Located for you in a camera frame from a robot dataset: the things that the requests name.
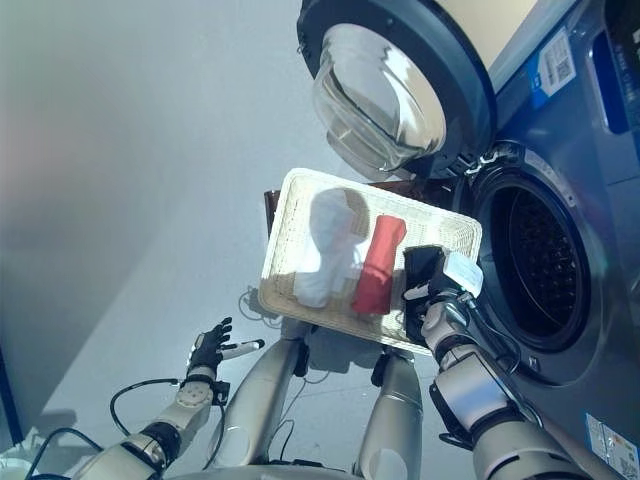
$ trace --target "red towel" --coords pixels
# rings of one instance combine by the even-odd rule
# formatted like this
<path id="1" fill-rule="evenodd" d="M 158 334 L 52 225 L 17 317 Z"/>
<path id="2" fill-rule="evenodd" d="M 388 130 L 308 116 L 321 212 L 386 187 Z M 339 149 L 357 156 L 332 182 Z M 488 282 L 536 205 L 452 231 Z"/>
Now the red towel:
<path id="1" fill-rule="evenodd" d="M 391 310 L 391 284 L 396 248 L 407 233 L 404 220 L 390 215 L 376 219 L 371 246 L 351 303 L 358 313 L 384 315 Z"/>

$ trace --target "wicker tray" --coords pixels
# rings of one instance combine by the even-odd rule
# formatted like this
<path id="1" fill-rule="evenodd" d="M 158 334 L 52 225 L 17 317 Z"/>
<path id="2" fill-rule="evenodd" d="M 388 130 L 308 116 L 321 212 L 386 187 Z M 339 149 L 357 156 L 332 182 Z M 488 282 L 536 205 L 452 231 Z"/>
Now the wicker tray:
<path id="1" fill-rule="evenodd" d="M 309 232 L 311 201 L 319 189 L 341 189 L 356 212 L 352 233 L 370 241 L 379 215 L 402 218 L 407 234 L 396 252 L 391 312 L 358 315 L 351 310 L 356 278 L 345 281 L 321 309 L 300 305 L 293 295 L 293 282 Z M 410 200 L 375 187 L 307 169 L 294 169 L 286 176 L 276 210 L 273 230 L 260 281 L 260 302 L 267 310 L 357 337 L 393 345 L 416 353 L 428 350 L 406 336 L 401 294 L 404 291 L 403 251 L 420 245 L 442 245 L 477 259 L 482 228 L 469 217 Z"/>

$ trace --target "wire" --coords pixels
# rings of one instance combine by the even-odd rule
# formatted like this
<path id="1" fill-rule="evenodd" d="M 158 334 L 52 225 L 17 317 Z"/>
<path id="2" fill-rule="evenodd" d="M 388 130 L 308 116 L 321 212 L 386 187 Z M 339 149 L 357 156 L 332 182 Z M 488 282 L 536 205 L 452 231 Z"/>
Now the wire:
<path id="1" fill-rule="evenodd" d="M 218 406 L 220 407 L 220 435 L 218 436 L 218 443 L 216 443 L 216 448 L 213 449 L 213 453 L 211 453 L 209 460 L 207 460 L 207 463 L 204 464 L 204 467 L 202 467 L 202 470 L 206 470 L 207 468 L 209 468 L 209 466 L 215 460 L 216 455 L 218 455 L 218 452 L 220 451 L 220 447 L 222 446 L 222 437 L 224 435 L 224 429 L 226 428 L 225 412 L 224 412 L 224 407 L 222 405 L 218 405 Z"/>
<path id="2" fill-rule="evenodd" d="M 473 451 L 473 445 L 469 442 L 465 442 L 461 438 L 456 437 L 453 433 L 441 433 L 438 435 L 440 441 L 453 445 L 454 447 L 464 448 L 465 450 Z"/>
<path id="3" fill-rule="evenodd" d="M 170 383 L 171 385 L 179 385 L 180 380 L 178 380 L 177 378 L 154 378 L 152 380 L 144 380 L 142 382 L 134 383 L 133 385 L 129 385 L 128 387 L 119 390 L 113 397 L 111 397 L 111 401 L 109 402 L 109 411 L 111 412 L 111 418 L 113 419 L 113 423 L 116 424 L 116 427 L 118 427 L 118 429 L 125 436 L 131 435 L 131 432 L 127 430 L 127 427 L 125 427 L 120 421 L 120 418 L 118 418 L 118 414 L 116 413 L 116 401 L 122 395 L 130 392 L 131 390 L 135 390 L 136 388 L 144 387 L 146 385 L 155 385 L 158 383 Z"/>
<path id="4" fill-rule="evenodd" d="M 319 380 L 307 380 L 306 378 L 303 378 L 302 385 L 300 386 L 300 390 L 298 390 L 298 392 L 293 396 L 293 398 L 291 399 L 291 402 L 289 402 L 289 406 L 285 409 L 284 413 L 280 418 L 283 419 L 287 416 L 287 414 L 291 410 L 291 407 L 293 407 L 293 404 L 296 402 L 296 400 L 300 398 L 300 395 L 302 395 L 302 392 L 304 391 L 307 385 L 318 385 L 319 383 L 324 382 L 330 373 L 331 372 L 327 371 Z"/>
<path id="5" fill-rule="evenodd" d="M 262 322 L 268 328 L 271 328 L 273 330 L 280 330 L 280 327 L 282 326 L 282 319 L 283 319 L 282 315 L 278 315 L 275 318 L 270 318 L 265 316 L 264 313 L 256 312 L 255 310 L 251 309 L 252 297 L 254 295 L 257 297 L 257 292 L 258 292 L 257 288 L 253 288 L 249 286 L 247 287 L 247 291 L 244 292 L 242 295 L 240 295 L 240 297 L 238 298 L 238 310 L 240 311 L 240 314 L 247 320 L 251 320 L 252 322 Z M 257 316 L 253 316 L 247 313 L 246 309 L 248 309 L 251 312 L 254 312 Z"/>
<path id="6" fill-rule="evenodd" d="M 36 471 L 36 467 L 38 466 L 38 463 L 40 463 L 40 459 L 42 459 L 42 456 L 44 455 L 45 450 L 49 446 L 49 443 L 51 442 L 53 437 L 55 437 L 57 435 L 60 435 L 60 434 L 63 434 L 63 433 L 70 433 L 72 435 L 75 435 L 76 437 L 80 438 L 81 440 L 84 440 L 86 443 L 88 443 L 92 448 L 94 448 L 98 452 L 102 451 L 102 447 L 100 445 L 98 445 L 96 442 L 91 440 L 89 437 L 87 437 L 84 433 L 80 432 L 79 430 L 76 430 L 75 428 L 69 428 L 69 427 L 57 428 L 53 432 L 51 432 L 49 434 L 49 436 L 47 438 L 45 438 L 44 442 L 42 442 L 42 445 L 40 445 L 40 448 L 38 449 L 38 453 L 36 453 L 36 456 L 33 459 L 33 463 L 31 464 L 31 467 L 29 468 L 29 471 L 27 472 L 27 474 L 24 477 L 25 480 L 31 480 L 31 479 L 34 478 L 33 477 L 33 472 Z"/>
<path id="7" fill-rule="evenodd" d="M 289 443 L 289 440 L 291 439 L 291 435 L 293 435 L 294 428 L 296 428 L 296 422 L 291 420 L 291 430 L 289 430 L 289 434 L 287 435 L 287 438 L 285 438 L 284 443 L 282 444 L 282 449 L 280 450 L 280 460 L 282 460 L 282 458 L 284 457 L 284 451 L 287 448 L 287 444 Z"/>
<path id="8" fill-rule="evenodd" d="M 31 480 L 71 480 L 69 477 L 65 477 L 64 475 L 58 475 L 56 473 L 39 473 L 38 475 L 33 475 Z"/>
<path id="9" fill-rule="evenodd" d="M 522 358 L 522 349 L 518 342 L 516 342 L 509 335 L 502 333 L 500 330 L 494 328 L 489 324 L 487 319 L 484 316 L 484 313 L 480 310 L 480 306 L 475 303 L 475 301 L 471 300 L 467 302 L 467 306 L 469 307 L 469 311 L 473 315 L 473 317 L 480 322 L 487 330 L 489 330 L 494 335 L 499 336 L 503 340 L 513 347 L 513 349 L 509 349 L 508 354 L 499 355 L 496 357 L 496 362 L 498 362 L 501 358 L 511 357 L 513 359 L 513 364 L 507 370 L 509 375 L 512 375 L 520 366 L 520 359 Z"/>

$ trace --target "front-loading washing machine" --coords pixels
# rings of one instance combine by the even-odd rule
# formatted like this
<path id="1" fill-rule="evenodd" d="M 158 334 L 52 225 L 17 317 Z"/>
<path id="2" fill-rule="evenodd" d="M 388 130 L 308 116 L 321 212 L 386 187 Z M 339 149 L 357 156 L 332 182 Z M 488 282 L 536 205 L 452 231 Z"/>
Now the front-loading washing machine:
<path id="1" fill-rule="evenodd" d="M 638 478 L 640 4 L 575 3 L 497 95 L 434 2 L 305 1 L 298 36 L 329 143 L 480 221 L 479 300 L 502 335 L 476 333 L 517 350 L 545 415 Z"/>

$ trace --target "robot forearm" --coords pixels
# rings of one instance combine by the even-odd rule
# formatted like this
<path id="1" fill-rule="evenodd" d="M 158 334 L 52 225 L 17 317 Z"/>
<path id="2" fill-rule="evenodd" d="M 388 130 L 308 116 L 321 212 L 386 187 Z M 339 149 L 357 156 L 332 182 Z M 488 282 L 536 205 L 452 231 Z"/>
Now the robot forearm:
<path id="1" fill-rule="evenodd" d="M 440 364 L 429 389 L 449 432 L 473 450 L 478 479 L 588 480 L 571 457 L 527 418 L 531 410 L 484 349 L 465 333 L 460 303 L 429 307 L 422 334 Z"/>
<path id="2" fill-rule="evenodd" d="M 247 342 L 252 348 L 224 345 L 231 319 L 225 319 L 196 339 L 187 378 L 175 399 L 139 433 L 129 435 L 91 459 L 74 480 L 148 480 L 164 471 L 189 447 L 196 432 L 207 423 L 212 404 L 224 405 L 229 384 L 216 381 L 216 370 L 225 357 L 257 350 L 263 341 Z"/>

